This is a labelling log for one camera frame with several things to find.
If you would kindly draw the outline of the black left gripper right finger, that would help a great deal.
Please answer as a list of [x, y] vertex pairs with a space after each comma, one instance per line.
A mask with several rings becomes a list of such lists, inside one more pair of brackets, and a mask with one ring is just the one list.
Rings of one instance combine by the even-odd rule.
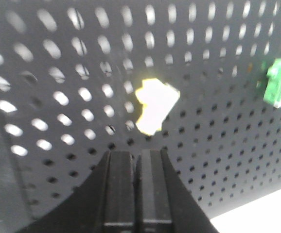
[[137, 162], [138, 233], [216, 233], [164, 150], [143, 150]]

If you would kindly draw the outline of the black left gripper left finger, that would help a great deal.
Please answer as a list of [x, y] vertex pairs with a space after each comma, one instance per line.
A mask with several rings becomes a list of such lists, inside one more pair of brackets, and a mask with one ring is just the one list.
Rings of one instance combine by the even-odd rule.
[[107, 152], [85, 182], [62, 204], [22, 233], [133, 233], [132, 156]]

